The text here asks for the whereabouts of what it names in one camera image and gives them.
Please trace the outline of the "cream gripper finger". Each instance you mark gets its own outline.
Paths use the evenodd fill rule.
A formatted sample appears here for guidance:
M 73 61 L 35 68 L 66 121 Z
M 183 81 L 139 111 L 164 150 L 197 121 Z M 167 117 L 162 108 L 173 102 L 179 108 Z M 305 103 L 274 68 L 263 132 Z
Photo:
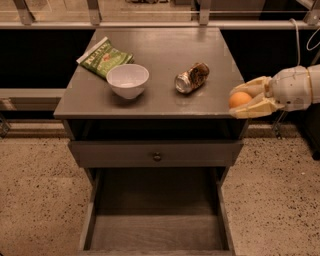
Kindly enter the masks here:
M 261 76 L 255 79 L 252 79 L 246 83 L 240 84 L 234 87 L 230 91 L 230 96 L 238 92 L 244 92 L 249 94 L 252 98 L 263 94 L 265 97 L 271 96 L 270 91 L 270 76 Z
M 236 108 L 229 108 L 229 113 L 237 119 L 258 118 L 269 116 L 273 112 L 283 108 L 284 105 L 277 103 L 274 98 L 268 98 L 260 94 L 252 98 L 247 104 Z

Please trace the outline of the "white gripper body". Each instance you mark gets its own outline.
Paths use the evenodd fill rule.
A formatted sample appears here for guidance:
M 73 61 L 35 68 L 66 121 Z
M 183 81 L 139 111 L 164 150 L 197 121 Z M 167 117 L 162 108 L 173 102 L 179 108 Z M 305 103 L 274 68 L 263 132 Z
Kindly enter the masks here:
M 269 81 L 266 96 L 287 112 L 307 109 L 312 103 L 310 72 L 302 66 L 281 70 Z

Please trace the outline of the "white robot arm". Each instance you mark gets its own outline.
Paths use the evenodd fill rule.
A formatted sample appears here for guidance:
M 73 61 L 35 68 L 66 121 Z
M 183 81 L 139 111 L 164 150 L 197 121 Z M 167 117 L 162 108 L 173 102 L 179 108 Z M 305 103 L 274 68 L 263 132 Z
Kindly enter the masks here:
M 250 101 L 229 107 L 231 116 L 238 119 L 271 115 L 277 110 L 305 110 L 320 103 L 320 65 L 296 66 L 283 69 L 273 77 L 261 76 L 234 87 L 230 97 L 246 93 Z

